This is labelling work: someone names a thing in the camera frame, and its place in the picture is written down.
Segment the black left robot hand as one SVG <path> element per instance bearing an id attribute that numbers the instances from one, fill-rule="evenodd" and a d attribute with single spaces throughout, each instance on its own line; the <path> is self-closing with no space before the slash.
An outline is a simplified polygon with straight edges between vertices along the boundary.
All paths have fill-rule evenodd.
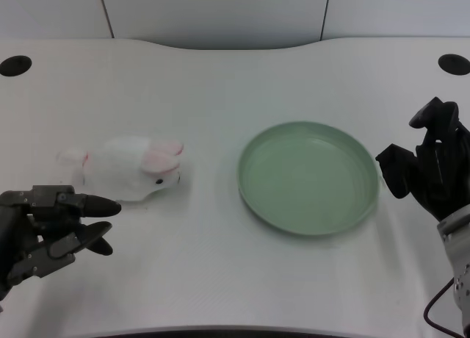
<path id="1" fill-rule="evenodd" d="M 1 297 L 24 280 L 43 278 L 87 249 L 112 254 L 104 235 L 106 221 L 121 205 L 97 195 L 77 193 L 70 185 L 35 185 L 1 194 Z"/>

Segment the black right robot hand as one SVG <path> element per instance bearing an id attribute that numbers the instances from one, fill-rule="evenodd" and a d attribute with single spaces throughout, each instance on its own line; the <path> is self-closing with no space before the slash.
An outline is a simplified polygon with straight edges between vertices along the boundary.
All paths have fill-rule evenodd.
<path id="1" fill-rule="evenodd" d="M 411 194 L 441 221 L 469 205 L 469 130 L 460 122 L 458 105 L 437 97 L 409 125 L 426 129 L 415 151 L 391 144 L 375 160 L 395 198 Z"/>

